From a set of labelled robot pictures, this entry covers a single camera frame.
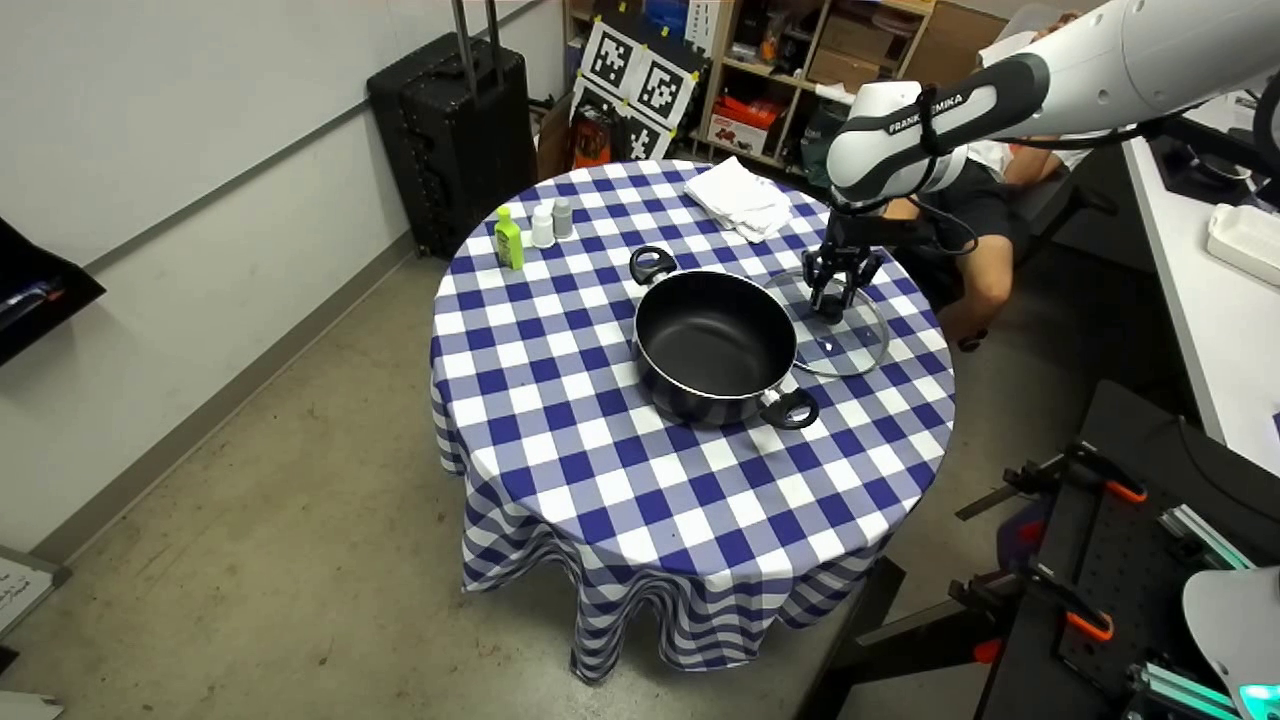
small yellow object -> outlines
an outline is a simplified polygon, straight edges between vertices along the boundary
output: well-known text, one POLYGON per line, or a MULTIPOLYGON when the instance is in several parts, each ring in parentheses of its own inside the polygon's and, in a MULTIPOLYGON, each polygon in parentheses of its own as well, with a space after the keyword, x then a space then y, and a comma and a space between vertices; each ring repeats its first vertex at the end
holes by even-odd
POLYGON ((508 204, 494 213, 494 240, 499 263, 524 268, 524 231, 508 204))

black suitcase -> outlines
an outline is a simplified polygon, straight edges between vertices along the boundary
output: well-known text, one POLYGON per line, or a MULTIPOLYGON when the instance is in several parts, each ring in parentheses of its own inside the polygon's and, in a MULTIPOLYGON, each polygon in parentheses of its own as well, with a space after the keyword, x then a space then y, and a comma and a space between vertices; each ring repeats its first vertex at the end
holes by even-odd
POLYGON ((369 80, 369 102, 421 250, 454 257, 508 197, 534 185, 524 56, 473 41, 460 0, 457 32, 369 80))

person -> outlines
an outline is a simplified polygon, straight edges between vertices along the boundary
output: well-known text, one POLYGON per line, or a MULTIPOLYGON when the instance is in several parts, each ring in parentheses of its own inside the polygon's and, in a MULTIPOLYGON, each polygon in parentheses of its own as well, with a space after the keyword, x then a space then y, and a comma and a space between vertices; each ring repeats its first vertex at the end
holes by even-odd
MULTIPOLYGON (((1042 36, 1065 27, 1068 18, 1078 18, 1078 10, 1065 10, 1042 36)), ((1017 141, 972 141, 961 147, 961 160, 966 166, 949 187, 912 198, 889 198, 879 216, 920 220, 920 204, 927 204, 942 216, 966 222, 968 250, 956 257, 956 268, 942 268, 935 257, 912 257, 912 247, 904 247, 902 258, 924 282, 924 290, 944 304, 942 321, 949 341, 961 351, 972 351, 1014 299, 1017 257, 1027 245, 1017 222, 1022 190, 1072 170, 1083 152, 1017 141)))

handle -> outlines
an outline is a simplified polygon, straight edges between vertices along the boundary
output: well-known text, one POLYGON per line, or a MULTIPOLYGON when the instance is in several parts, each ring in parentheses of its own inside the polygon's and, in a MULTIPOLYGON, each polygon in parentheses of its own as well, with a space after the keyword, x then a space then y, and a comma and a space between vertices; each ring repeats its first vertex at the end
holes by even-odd
POLYGON ((816 398, 805 387, 764 391, 759 410, 771 429, 808 429, 816 422, 816 398))
POLYGON ((676 258, 664 247, 635 247, 630 258, 630 270, 635 282, 654 282, 654 279, 676 270, 676 258))

white wall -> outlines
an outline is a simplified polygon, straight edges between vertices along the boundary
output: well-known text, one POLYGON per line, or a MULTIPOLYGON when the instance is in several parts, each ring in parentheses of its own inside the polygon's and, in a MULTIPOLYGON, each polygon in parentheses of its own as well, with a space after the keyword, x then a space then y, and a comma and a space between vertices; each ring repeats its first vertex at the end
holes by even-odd
MULTIPOLYGON (((562 44, 542 41, 557 10, 514 27, 534 92, 557 92, 562 44)), ((0 544, 53 537, 396 235, 396 185, 356 111, 107 263, 107 295, 0 369, 0 544)))

